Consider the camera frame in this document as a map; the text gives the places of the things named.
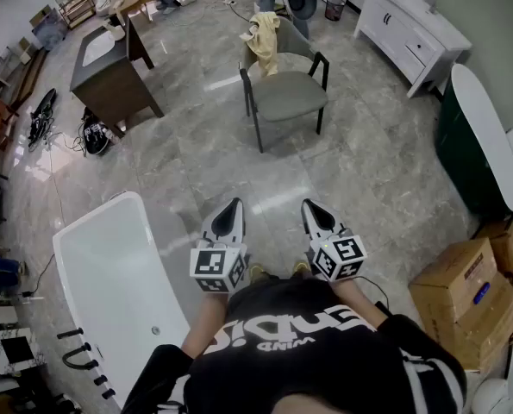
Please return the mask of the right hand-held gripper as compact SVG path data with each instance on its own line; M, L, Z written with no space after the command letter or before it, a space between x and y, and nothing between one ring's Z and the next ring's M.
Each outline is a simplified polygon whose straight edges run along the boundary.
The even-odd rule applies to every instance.
M312 264L317 271L328 282L355 277L366 260L360 236L342 232L346 226L341 215L325 203L306 198L301 212L313 251Z

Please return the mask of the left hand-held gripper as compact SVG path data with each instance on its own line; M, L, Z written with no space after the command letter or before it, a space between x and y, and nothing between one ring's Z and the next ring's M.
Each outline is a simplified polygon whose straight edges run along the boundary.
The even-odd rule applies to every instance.
M203 292L232 294L243 283L247 246L243 202L233 198L216 207L204 220L202 238L190 253L190 277Z

